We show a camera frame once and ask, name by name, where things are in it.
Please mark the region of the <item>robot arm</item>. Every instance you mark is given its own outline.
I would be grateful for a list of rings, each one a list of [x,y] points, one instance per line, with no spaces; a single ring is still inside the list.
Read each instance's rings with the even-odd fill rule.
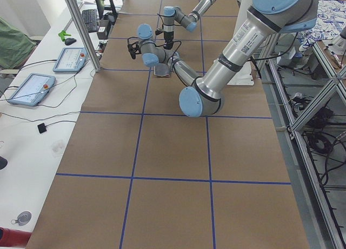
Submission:
[[[178,6],[165,6],[163,14],[158,14],[162,20],[162,27],[155,31],[156,36],[164,34],[164,49],[171,50],[173,47],[175,25],[184,27],[188,32],[193,32],[197,22],[215,2],[216,0],[200,0],[189,14],[185,14]]]
[[[201,16],[216,0],[201,0],[188,15],[178,6],[164,7],[163,27],[153,32],[150,25],[141,24],[137,28],[138,40],[128,44],[128,51],[133,59],[141,55],[143,64],[149,68],[176,73],[185,85],[179,94],[179,106],[186,116],[213,115],[224,104],[222,89],[269,35],[300,32],[315,26],[318,1],[252,0],[245,22],[203,77],[173,50],[174,27],[180,25],[194,31]]]

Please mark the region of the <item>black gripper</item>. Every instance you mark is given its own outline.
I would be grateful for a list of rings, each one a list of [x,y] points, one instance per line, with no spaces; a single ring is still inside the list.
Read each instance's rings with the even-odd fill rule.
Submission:
[[[164,32],[165,45],[163,46],[166,50],[171,50],[174,44],[174,32]]]
[[[138,41],[133,43],[128,43],[127,47],[128,47],[128,52],[132,59],[136,59],[136,56],[141,54]]]

